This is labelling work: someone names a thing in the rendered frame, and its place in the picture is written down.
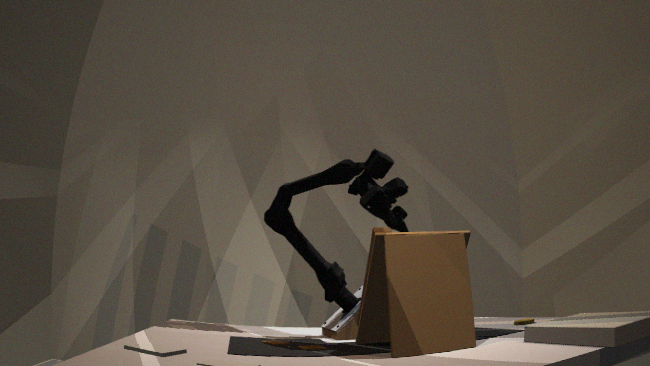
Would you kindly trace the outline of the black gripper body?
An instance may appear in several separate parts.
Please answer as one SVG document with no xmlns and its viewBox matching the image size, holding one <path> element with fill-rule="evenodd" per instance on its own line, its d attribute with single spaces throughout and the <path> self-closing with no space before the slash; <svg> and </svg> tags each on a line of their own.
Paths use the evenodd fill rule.
<svg viewBox="0 0 650 366">
<path fill-rule="evenodd" d="M 385 193 L 378 187 L 377 184 L 371 184 L 363 191 L 362 197 L 360 198 L 360 204 L 364 209 L 368 211 L 383 195 L 385 195 Z M 388 198 L 390 197 L 388 196 Z M 392 204 L 393 200 L 390 198 L 390 208 L 392 207 Z M 391 211 L 393 215 L 396 216 L 401 210 L 404 209 L 399 205 L 394 206 Z"/>
</svg>

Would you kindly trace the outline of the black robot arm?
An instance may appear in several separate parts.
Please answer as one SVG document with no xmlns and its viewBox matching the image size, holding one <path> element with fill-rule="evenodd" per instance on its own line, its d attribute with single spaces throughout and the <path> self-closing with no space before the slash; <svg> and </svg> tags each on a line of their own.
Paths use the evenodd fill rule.
<svg viewBox="0 0 650 366">
<path fill-rule="evenodd" d="M 342 160 L 327 170 L 290 182 L 278 188 L 277 196 L 269 210 L 264 213 L 265 223 L 275 232 L 283 235 L 290 244 L 307 261 L 308 265 L 315 271 L 319 283 L 325 290 L 325 300 L 337 303 L 344 309 L 343 313 L 351 311 L 361 298 L 356 298 L 347 289 L 343 269 L 335 261 L 333 264 L 327 262 L 323 256 L 311 245 L 306 237 L 295 226 L 293 218 L 288 211 L 292 196 L 324 186 L 337 185 L 350 182 L 355 176 L 354 182 L 349 185 L 348 193 L 360 195 L 371 184 L 377 184 L 374 179 L 383 179 L 394 161 L 386 154 L 376 149 L 372 150 L 366 162 L 353 162 L 350 159 Z M 373 178 L 372 178 L 373 177 Z M 378 185 L 378 184 L 377 184 Z M 385 195 L 393 200 L 408 193 L 408 186 L 399 177 L 378 187 Z"/>
</svg>

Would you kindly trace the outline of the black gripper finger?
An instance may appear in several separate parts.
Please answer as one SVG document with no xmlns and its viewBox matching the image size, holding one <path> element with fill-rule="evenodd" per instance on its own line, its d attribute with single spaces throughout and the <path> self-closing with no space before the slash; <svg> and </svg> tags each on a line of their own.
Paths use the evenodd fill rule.
<svg viewBox="0 0 650 366">
<path fill-rule="evenodd" d="M 389 228 L 393 229 L 393 230 L 398 230 L 399 232 L 409 232 L 407 226 L 405 225 L 405 223 L 404 223 L 404 221 L 403 221 L 403 217 L 404 217 L 404 216 L 405 216 L 405 211 L 404 211 L 404 210 L 401 210 L 401 211 L 400 211 L 400 212 L 395 216 L 395 218 L 396 218 L 396 220 L 397 220 L 397 222 L 398 222 L 398 225 L 397 225 L 397 226 L 393 226 L 393 225 L 387 223 L 387 226 L 388 226 Z"/>
<path fill-rule="evenodd" d="M 388 198 L 386 195 L 383 195 L 369 210 L 368 212 L 373 215 L 377 216 L 389 224 L 393 226 L 397 226 L 398 222 L 393 215 L 391 208 L 389 207 L 390 204 L 390 198 Z"/>
</svg>

